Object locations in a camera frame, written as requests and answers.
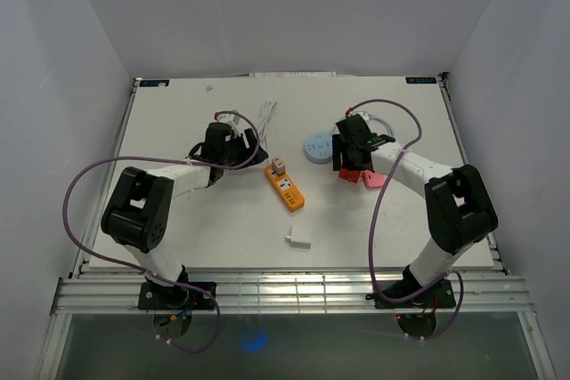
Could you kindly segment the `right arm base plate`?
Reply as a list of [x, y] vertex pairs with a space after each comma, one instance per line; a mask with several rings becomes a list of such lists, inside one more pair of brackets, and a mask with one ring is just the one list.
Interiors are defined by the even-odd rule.
[[422, 286], [408, 267], [400, 280], [381, 289], [380, 294], [367, 294], [365, 299], [373, 301], [376, 309], [453, 309], [457, 305], [452, 283], [445, 274]]

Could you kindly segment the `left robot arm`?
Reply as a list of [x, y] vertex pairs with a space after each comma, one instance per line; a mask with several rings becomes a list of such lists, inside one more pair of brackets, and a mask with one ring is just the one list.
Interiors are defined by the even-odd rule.
[[255, 127], [241, 132], [229, 120], [212, 122], [182, 164], [124, 169], [103, 212], [102, 232], [131, 253], [145, 278], [159, 286], [158, 297], [167, 307], [179, 308], [189, 288], [185, 268], [165, 241], [172, 201], [214, 185], [226, 171], [267, 159]]

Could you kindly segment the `orange power strip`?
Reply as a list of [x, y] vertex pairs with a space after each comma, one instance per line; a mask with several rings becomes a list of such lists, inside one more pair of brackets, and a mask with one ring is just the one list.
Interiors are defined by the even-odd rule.
[[305, 206], [305, 197], [284, 168], [274, 169], [273, 164], [267, 165], [265, 177], [290, 213], [295, 213]]

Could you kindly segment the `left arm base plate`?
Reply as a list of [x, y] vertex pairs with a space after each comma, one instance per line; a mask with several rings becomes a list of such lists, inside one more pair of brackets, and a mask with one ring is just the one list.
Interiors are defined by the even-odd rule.
[[146, 281], [141, 285], [137, 308], [144, 311], [209, 311], [215, 306], [201, 292], [182, 287], [163, 287]]

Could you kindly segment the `red cube socket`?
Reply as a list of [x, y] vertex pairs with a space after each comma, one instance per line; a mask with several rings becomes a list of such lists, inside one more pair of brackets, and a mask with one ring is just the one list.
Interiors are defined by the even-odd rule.
[[341, 180], [351, 183], [358, 183], [361, 179], [361, 176], [362, 176], [362, 171], [355, 171], [347, 168], [341, 168], [338, 171], [338, 177]]

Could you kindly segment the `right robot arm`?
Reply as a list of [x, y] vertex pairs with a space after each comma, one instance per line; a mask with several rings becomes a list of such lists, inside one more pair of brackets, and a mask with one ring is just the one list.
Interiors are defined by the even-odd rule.
[[336, 171], [375, 172], [422, 197], [430, 238], [392, 286], [376, 288], [387, 303], [422, 306], [435, 294], [455, 262], [498, 227], [498, 216], [479, 171], [470, 164], [448, 166], [411, 151], [394, 137], [372, 132], [366, 120], [348, 116], [332, 136]]

